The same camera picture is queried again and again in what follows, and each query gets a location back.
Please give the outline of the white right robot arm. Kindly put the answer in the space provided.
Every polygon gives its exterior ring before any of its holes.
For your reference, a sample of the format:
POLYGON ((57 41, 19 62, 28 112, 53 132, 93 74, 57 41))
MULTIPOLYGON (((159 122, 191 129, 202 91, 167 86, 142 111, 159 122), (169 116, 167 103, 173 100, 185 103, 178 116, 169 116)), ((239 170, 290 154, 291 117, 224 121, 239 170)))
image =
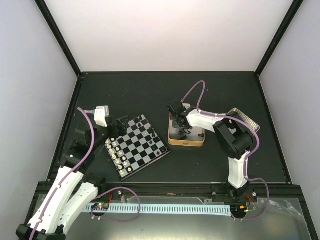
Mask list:
POLYGON ((189 130, 201 128, 215 133, 221 150, 228 157, 227 195, 233 202, 240 201, 249 186, 248 161, 260 146, 260 126, 237 108, 226 114, 186 108, 181 103, 176 110, 169 107, 177 125, 189 130))

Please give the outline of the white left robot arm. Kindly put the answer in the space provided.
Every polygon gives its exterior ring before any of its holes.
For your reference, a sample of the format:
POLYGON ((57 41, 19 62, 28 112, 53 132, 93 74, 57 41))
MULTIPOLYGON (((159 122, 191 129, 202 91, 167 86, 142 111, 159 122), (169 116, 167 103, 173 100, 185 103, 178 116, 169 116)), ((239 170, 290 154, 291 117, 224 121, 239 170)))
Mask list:
POLYGON ((20 224, 16 235, 20 240, 64 240, 80 213, 92 200, 103 199, 108 192, 106 179, 86 174, 95 160, 95 150, 109 138, 122 137, 127 132, 129 118, 107 117, 105 125, 94 127, 89 117, 89 129, 84 140, 74 140, 64 155, 64 162, 39 209, 28 223, 20 224))

